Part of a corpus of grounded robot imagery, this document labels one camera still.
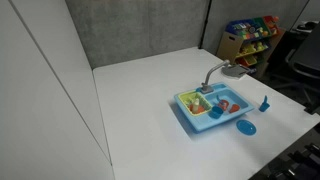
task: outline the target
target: blue tray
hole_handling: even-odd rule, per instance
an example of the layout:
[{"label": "blue tray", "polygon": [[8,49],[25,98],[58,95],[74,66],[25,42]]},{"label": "blue tray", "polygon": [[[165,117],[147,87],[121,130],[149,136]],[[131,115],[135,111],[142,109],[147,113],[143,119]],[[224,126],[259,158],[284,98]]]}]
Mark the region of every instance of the blue tray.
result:
[{"label": "blue tray", "polygon": [[[184,93],[179,93],[174,96],[174,99],[176,100],[182,112],[187,117],[190,124],[193,126],[196,133],[202,132],[206,129],[209,129],[226,121],[235,119],[245,114],[246,112],[249,112],[254,109],[253,105],[250,102],[244,99],[240,94],[238,94],[235,90],[231,89],[225,83],[215,83],[212,84],[211,87],[214,91],[208,94],[202,94],[201,92],[198,92],[197,89],[195,89]],[[189,102],[182,102],[183,96],[192,93],[196,94],[194,95],[194,97],[201,97],[201,99],[204,99],[203,102],[200,102],[200,104],[203,103],[205,105],[208,105],[209,103],[209,106],[213,107],[216,104],[218,104],[217,96],[219,96],[221,100],[224,99],[229,102],[228,110],[230,109],[232,104],[238,104],[240,106],[240,110],[234,113],[229,113],[229,111],[226,110],[219,119],[214,119],[209,116],[209,113],[211,112],[211,107],[206,107],[206,111],[203,113],[192,114],[192,112],[188,109],[188,105],[192,103],[192,100],[190,100]]]}]

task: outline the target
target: toy sink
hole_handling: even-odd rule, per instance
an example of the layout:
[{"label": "toy sink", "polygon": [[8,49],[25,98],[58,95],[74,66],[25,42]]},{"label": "toy sink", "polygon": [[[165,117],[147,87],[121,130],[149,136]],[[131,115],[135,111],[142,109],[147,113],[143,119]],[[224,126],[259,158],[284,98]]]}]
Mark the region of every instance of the toy sink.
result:
[{"label": "toy sink", "polygon": [[[244,99],[240,94],[231,89],[225,83],[220,82],[210,86],[213,88],[213,92],[207,94],[202,94],[198,88],[174,96],[175,101],[187,117],[196,133],[237,118],[254,109],[250,102]],[[217,96],[219,96],[220,100],[228,101],[229,106],[227,110],[223,112],[220,118],[214,119],[210,116],[210,113],[211,108],[219,104]],[[199,99],[202,109],[197,114],[193,114],[190,106],[196,98]],[[236,112],[229,113],[229,110],[233,104],[239,105],[240,109]]]}]

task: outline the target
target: blue toy cup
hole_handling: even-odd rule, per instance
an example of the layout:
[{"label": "blue toy cup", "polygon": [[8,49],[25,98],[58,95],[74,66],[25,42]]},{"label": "blue toy cup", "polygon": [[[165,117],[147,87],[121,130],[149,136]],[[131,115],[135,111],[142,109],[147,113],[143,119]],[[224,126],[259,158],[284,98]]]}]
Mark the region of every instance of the blue toy cup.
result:
[{"label": "blue toy cup", "polygon": [[223,114],[223,110],[219,106],[214,106],[211,109],[211,112],[209,115],[210,115],[210,117],[212,117],[214,119],[219,119],[222,114]]},{"label": "blue toy cup", "polygon": [[261,104],[259,110],[261,112],[265,112],[269,107],[270,107],[270,104],[264,102],[264,103]]}]

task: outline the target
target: toy storage shelf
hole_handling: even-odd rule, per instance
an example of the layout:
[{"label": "toy storage shelf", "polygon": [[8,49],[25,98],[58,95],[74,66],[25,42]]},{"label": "toy storage shelf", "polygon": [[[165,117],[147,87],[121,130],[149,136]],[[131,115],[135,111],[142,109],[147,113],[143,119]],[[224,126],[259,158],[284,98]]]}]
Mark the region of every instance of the toy storage shelf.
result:
[{"label": "toy storage shelf", "polygon": [[[273,50],[277,47],[279,41],[285,33],[285,29],[283,28],[278,27],[277,30],[278,31],[276,35],[264,36],[255,39],[243,39],[241,36],[231,34],[229,32],[224,32],[216,55],[222,60],[230,60],[231,64],[237,64],[237,59],[246,58],[252,55],[262,56],[262,61],[257,60],[255,64],[248,65],[249,68],[255,66],[257,72],[253,75],[253,77],[259,79],[263,76],[265,70],[268,67],[268,59],[270,55],[272,54]],[[256,41],[268,42],[268,48],[239,54],[239,51],[242,47],[246,46],[247,44],[250,44],[251,42]]]}]

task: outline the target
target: floor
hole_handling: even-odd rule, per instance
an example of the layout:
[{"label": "floor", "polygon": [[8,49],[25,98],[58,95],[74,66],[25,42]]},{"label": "floor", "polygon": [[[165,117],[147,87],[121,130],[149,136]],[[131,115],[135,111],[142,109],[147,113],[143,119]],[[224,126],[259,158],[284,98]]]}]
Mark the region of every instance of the floor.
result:
[{"label": "floor", "polygon": [[[260,79],[260,81],[270,87],[274,87],[276,85],[281,84],[282,82],[276,79],[270,78],[270,74],[266,73],[266,75]],[[283,95],[291,98],[292,100],[300,103],[305,104],[306,98],[304,97],[303,93],[301,93],[300,90],[294,89],[294,88],[286,88],[278,90]],[[310,93],[310,98],[315,99],[318,94]],[[316,110],[316,113],[320,115],[320,108]],[[289,153],[293,153],[295,151],[304,151],[305,145],[309,145],[310,143],[317,144],[320,146],[320,133],[317,132],[315,129],[311,129],[309,132],[307,132],[304,136],[302,136],[300,139],[298,139],[294,144],[292,144],[290,147],[288,147],[286,150],[284,150],[278,157],[275,159],[282,159],[283,161],[288,161],[290,158],[288,157]],[[266,165],[264,168],[262,168],[257,174],[255,174],[251,179],[265,179],[270,174],[270,169],[268,168],[268,165]]]}]

